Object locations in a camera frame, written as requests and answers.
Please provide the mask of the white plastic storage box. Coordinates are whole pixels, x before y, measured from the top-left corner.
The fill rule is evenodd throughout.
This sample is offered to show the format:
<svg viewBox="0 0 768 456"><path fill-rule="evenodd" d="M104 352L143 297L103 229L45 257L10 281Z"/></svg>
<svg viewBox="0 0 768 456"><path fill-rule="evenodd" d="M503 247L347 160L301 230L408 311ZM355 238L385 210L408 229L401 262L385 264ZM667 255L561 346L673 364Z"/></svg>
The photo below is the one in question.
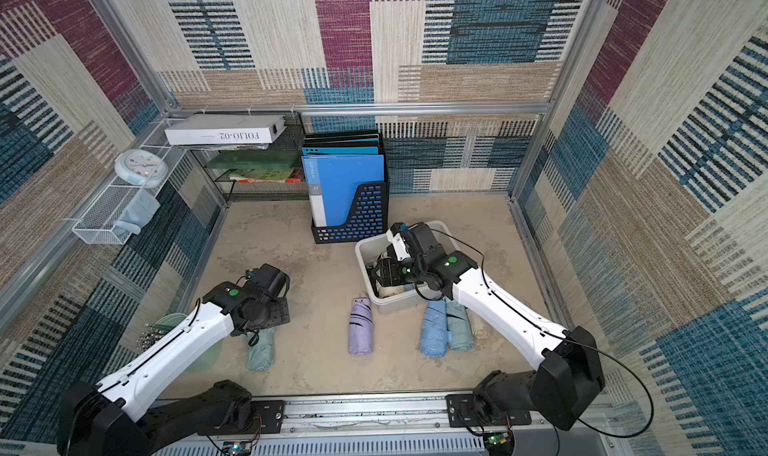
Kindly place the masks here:
<svg viewBox="0 0 768 456"><path fill-rule="evenodd" d="M356 243L355 256L372 303L383 314L453 297L453 286L475 266L440 221L393 224Z"/></svg>

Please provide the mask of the mint green umbrella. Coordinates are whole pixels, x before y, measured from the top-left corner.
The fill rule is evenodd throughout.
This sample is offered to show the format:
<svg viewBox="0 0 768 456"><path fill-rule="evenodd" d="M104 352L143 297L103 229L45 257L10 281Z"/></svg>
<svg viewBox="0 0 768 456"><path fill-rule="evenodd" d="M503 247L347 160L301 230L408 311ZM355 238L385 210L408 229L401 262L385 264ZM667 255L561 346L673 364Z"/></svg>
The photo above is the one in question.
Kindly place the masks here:
<svg viewBox="0 0 768 456"><path fill-rule="evenodd" d="M249 352L247 369L263 372L271 368L275 360L275 329L262 329L248 341Z"/></svg>

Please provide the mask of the purple umbrella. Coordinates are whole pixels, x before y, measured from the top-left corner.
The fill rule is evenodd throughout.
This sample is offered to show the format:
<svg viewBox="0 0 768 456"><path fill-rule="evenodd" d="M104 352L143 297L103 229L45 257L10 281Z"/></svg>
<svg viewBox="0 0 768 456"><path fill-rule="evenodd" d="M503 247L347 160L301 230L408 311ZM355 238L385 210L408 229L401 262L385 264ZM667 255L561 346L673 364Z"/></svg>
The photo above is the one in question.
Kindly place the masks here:
<svg viewBox="0 0 768 456"><path fill-rule="evenodd" d="M365 293L352 301L349 316L349 353L353 356L373 352L374 322L371 302Z"/></svg>

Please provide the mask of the blue umbrella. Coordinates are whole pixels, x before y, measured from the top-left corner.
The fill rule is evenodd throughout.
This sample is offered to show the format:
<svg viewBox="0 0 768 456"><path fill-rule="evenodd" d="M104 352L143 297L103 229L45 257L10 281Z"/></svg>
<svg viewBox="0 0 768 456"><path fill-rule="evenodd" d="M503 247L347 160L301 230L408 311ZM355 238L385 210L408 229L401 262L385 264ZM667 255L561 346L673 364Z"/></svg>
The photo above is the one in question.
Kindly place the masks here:
<svg viewBox="0 0 768 456"><path fill-rule="evenodd" d="M447 353L449 341L446 302L429 301L422 320L420 352L427 357L442 358Z"/></svg>

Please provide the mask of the teal umbrella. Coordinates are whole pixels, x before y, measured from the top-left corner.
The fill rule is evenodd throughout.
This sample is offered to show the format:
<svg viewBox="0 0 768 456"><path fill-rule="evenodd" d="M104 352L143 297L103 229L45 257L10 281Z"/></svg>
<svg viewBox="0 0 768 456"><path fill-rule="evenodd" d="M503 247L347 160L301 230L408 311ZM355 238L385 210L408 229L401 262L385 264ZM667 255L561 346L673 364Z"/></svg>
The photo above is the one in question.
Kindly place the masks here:
<svg viewBox="0 0 768 456"><path fill-rule="evenodd" d="M446 301L449 347L453 351L471 351L475 348L474 334L466 307L453 300Z"/></svg>

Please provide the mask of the cream umbrella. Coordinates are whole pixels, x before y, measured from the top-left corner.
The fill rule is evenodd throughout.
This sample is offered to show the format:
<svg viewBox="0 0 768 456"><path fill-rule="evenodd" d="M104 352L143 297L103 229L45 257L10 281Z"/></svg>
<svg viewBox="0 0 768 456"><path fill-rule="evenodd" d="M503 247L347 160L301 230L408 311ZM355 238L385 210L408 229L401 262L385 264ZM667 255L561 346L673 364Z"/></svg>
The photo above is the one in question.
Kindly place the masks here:
<svg viewBox="0 0 768 456"><path fill-rule="evenodd" d="M405 284L399 286L379 286L377 289L377 294L379 299L386 299L390 297L396 297L413 290L413 284Z"/></svg>

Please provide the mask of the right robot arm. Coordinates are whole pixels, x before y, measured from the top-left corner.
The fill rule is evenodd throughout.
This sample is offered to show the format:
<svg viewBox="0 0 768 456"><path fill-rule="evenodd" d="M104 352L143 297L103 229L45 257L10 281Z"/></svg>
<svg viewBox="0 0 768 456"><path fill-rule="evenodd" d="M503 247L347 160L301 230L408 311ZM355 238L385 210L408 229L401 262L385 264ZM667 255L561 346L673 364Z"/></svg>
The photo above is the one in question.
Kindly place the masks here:
<svg viewBox="0 0 768 456"><path fill-rule="evenodd" d="M474 411L486 423L510 411L536 411L552 426L569 430L605 389L607 352L581 326L568 329L520 302L460 250L447 252L439 230L425 222L394 223L384 236L384 256L375 263L382 286L423 285L478 316L525 357L527 372L497 370L474 389Z"/></svg>

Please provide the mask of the green open umbrella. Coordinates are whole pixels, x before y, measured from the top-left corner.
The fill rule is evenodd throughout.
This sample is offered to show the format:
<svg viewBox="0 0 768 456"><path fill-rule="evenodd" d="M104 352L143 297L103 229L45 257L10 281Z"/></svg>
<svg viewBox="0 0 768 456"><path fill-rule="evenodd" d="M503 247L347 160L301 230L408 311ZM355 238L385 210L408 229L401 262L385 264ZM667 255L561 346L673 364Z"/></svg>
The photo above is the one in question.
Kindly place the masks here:
<svg viewBox="0 0 768 456"><path fill-rule="evenodd" d="M146 324L145 330L140 334L136 341L137 350L144 352L158 342L162 337L168 334L170 331L179 326L187 315L184 313L170 313L155 323ZM185 370L185 373L197 374L204 373L213 368L218 361L222 350L222 343L218 342L215 345L207 349L201 356L199 356L193 363L191 363Z"/></svg>

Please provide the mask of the white folio box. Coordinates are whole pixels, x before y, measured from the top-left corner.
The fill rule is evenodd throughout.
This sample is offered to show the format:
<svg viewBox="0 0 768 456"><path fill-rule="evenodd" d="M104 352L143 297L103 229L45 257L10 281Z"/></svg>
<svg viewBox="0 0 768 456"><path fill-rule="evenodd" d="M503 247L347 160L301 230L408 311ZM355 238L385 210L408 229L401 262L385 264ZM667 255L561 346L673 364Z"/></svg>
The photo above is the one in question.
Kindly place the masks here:
<svg viewBox="0 0 768 456"><path fill-rule="evenodd" d="M272 144L285 130L282 115L196 114L165 130L171 145Z"/></svg>

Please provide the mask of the black file holder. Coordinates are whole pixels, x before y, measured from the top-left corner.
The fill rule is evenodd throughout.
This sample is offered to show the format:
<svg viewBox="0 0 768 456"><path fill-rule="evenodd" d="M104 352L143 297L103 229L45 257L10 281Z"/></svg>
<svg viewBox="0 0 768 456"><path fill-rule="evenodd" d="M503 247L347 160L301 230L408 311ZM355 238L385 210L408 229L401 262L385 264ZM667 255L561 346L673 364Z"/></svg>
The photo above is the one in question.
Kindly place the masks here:
<svg viewBox="0 0 768 456"><path fill-rule="evenodd" d="M384 180L358 186L347 221L342 226L317 227L311 231L317 244L358 242L386 232L388 226L388 181L383 138L375 131L310 134L301 146L302 157L331 154L382 154Z"/></svg>

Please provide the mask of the blue folder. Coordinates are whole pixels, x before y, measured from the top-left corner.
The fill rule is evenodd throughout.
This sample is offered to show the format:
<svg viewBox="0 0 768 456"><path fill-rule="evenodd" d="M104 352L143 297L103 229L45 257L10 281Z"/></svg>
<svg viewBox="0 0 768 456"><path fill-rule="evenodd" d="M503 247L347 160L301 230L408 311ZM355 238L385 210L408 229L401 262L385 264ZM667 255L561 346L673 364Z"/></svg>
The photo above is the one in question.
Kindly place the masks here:
<svg viewBox="0 0 768 456"><path fill-rule="evenodd" d="M302 157L314 225L342 226L358 186L384 180L382 154L331 154Z"/></svg>

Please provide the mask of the light blue cloth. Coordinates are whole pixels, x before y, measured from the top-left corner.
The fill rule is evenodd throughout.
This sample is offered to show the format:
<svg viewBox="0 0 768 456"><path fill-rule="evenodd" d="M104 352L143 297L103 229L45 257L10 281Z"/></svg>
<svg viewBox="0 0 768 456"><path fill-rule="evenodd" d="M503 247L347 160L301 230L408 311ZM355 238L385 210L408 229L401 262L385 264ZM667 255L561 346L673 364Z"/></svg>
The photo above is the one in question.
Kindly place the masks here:
<svg viewBox="0 0 768 456"><path fill-rule="evenodd" d="M113 232L118 237L140 234L159 208L160 202L146 189L140 189L115 220Z"/></svg>

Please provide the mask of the white round clock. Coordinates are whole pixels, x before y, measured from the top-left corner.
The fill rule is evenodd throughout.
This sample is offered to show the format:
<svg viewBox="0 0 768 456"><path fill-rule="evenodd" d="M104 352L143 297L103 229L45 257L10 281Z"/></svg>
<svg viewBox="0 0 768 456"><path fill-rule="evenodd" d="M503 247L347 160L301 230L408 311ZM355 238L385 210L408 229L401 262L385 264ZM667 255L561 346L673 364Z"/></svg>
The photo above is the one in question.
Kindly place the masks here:
<svg viewBox="0 0 768 456"><path fill-rule="evenodd" d="M116 158L114 171L121 180L130 185L151 189L160 186L168 176L169 168L155 153L144 149L130 149Z"/></svg>

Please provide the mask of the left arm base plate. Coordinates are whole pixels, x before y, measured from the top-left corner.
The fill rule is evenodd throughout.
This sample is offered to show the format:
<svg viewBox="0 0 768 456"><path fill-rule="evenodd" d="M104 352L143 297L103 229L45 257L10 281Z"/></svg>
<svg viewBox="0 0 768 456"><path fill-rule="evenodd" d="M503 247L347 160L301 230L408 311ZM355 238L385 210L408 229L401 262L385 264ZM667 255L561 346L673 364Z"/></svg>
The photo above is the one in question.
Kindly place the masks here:
<svg viewBox="0 0 768 456"><path fill-rule="evenodd" d="M252 400L244 432L247 434L279 434L282 429L285 400Z"/></svg>

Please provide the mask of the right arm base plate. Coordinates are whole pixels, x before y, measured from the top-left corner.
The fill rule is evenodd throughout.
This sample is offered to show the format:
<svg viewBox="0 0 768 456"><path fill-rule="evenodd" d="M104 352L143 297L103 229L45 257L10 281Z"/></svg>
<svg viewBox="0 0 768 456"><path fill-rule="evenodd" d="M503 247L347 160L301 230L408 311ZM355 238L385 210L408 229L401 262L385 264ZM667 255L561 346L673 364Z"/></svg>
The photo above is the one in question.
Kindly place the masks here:
<svg viewBox="0 0 768 456"><path fill-rule="evenodd" d="M451 428L472 429L491 426L524 426L532 423L527 410L501 410L491 414L481 409L472 394L449 393L445 396L449 426Z"/></svg>

